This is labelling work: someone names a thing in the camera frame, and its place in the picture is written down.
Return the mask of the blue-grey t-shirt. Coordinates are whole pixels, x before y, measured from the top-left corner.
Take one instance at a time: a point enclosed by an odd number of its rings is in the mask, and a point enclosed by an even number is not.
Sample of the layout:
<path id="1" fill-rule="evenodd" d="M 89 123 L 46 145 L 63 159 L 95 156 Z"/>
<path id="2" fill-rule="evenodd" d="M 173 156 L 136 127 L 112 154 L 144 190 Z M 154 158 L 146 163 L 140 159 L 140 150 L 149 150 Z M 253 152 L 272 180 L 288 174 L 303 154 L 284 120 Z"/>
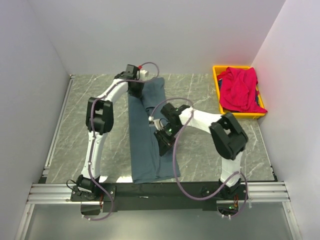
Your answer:
<path id="1" fill-rule="evenodd" d="M 174 178 L 173 149 L 160 156 L 154 135 L 156 128 L 148 118 L 154 108 L 166 99 L 162 77 L 147 82 L 142 97 L 128 95 L 129 145 L 131 177 L 135 184 L 151 183 Z"/>

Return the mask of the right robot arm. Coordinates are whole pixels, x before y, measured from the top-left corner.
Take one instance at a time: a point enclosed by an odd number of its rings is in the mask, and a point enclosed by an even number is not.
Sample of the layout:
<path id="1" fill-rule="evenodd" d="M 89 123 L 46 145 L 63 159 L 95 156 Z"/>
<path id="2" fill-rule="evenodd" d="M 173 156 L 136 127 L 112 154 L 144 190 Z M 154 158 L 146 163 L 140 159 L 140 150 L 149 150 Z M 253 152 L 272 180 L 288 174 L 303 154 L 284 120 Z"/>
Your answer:
<path id="1" fill-rule="evenodd" d="M 165 104 L 160 112 L 167 120 L 166 125 L 163 125 L 160 119 L 155 119 L 153 115 L 148 117 L 148 121 L 156 128 L 154 135 L 158 142 L 160 156 L 173 150 L 174 172 L 176 171 L 178 141 L 187 126 L 210 134 L 215 149 L 221 156 L 221 175 L 217 190 L 208 196 L 195 197 L 187 193 L 181 182 L 177 180 L 176 183 L 182 193 L 195 201 L 208 200 L 219 193 L 226 200 L 232 199 L 237 194 L 241 180 L 245 178 L 240 170 L 241 158 L 249 140 L 235 116 L 230 112 L 223 115 L 208 113 L 189 105 L 174 107 L 171 103 Z"/>

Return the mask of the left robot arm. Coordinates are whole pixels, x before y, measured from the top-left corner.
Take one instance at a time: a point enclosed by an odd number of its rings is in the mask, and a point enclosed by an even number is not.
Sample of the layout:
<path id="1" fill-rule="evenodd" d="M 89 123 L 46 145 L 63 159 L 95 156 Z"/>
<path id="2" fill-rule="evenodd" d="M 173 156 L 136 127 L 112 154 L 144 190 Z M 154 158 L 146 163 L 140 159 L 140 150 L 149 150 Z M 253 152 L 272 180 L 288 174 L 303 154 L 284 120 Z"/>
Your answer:
<path id="1" fill-rule="evenodd" d="M 141 69 L 141 65 L 128 64 L 125 71 L 117 74 L 103 93 L 90 97 L 87 102 L 85 124 L 88 130 L 88 146 L 76 185 L 88 201 L 96 200 L 101 192 L 97 186 L 101 176 L 100 162 L 105 140 L 114 126 L 114 104 L 125 93 L 136 98 L 142 95 L 144 83 Z"/>

